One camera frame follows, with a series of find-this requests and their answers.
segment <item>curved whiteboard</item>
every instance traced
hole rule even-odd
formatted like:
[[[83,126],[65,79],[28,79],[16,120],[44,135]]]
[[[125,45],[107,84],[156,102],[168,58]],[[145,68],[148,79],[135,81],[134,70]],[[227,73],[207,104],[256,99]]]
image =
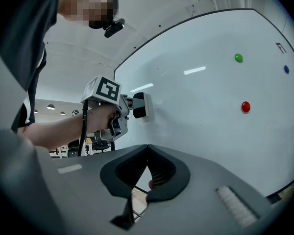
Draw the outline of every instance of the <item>curved whiteboard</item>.
[[[130,56],[115,80],[123,94],[143,86],[150,96],[149,119],[130,117],[116,149],[155,144],[210,159],[263,195],[294,179],[294,52],[256,11],[173,27]],[[150,179],[144,173],[138,186],[148,190]]]

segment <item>black t-shirt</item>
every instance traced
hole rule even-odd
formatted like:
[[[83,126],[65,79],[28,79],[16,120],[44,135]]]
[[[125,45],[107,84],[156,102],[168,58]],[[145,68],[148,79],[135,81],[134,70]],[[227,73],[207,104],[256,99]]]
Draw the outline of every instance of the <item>black t-shirt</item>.
[[[0,56],[28,92],[12,130],[35,122],[34,104],[39,73],[46,65],[43,39],[56,23],[59,0],[1,0]]]

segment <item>red dot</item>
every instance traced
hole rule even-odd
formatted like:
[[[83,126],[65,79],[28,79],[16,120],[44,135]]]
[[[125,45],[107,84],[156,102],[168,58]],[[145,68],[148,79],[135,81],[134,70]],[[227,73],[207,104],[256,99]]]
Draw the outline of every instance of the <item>red dot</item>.
[[[248,102],[245,101],[245,102],[242,104],[242,111],[245,112],[245,113],[247,113],[247,112],[250,111],[250,104],[249,104]]]
[[[152,190],[152,188],[153,188],[152,180],[149,181],[148,186],[149,186],[149,188]]]

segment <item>floor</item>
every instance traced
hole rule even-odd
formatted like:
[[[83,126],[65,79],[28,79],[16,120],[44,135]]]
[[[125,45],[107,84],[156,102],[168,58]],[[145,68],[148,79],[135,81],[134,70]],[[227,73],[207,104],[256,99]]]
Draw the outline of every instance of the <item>floor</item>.
[[[147,194],[136,188],[132,190],[132,205],[134,210],[135,222],[140,219],[140,216],[143,215],[144,211],[147,208],[146,196]]]
[[[279,203],[288,200],[294,193],[294,182],[289,185],[287,188],[285,188],[284,190],[280,191],[277,196],[280,198],[280,200],[278,200],[277,202],[273,203],[272,206],[276,206]]]

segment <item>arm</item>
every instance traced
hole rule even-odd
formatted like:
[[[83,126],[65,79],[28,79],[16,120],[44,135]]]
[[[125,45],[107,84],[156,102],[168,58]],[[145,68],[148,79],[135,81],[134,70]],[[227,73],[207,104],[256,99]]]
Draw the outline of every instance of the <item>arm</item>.
[[[108,121],[116,111],[114,105],[101,105],[87,113],[87,133],[108,128]],[[54,123],[33,123],[18,129],[18,135],[49,151],[80,138],[82,114]]]

